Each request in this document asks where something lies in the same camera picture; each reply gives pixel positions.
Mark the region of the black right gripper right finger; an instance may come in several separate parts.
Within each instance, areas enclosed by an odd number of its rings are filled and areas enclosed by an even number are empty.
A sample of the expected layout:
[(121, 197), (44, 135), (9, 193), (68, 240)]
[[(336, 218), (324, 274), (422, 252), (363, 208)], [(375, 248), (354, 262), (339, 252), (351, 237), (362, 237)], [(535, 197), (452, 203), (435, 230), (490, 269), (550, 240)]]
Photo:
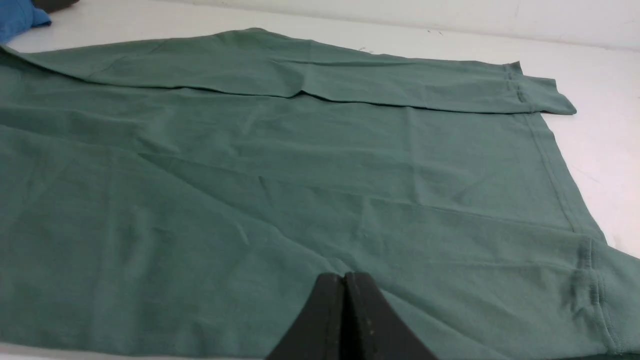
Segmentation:
[(436, 360), (364, 272), (343, 277), (343, 357), (345, 360)]

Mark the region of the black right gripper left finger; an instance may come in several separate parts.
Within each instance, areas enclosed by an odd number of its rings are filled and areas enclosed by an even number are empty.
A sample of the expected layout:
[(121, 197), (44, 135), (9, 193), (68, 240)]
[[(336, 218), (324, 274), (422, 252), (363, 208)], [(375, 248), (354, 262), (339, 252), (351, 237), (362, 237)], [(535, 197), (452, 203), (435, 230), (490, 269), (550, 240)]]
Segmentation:
[(338, 360), (341, 352), (343, 278), (320, 274), (310, 296), (268, 360)]

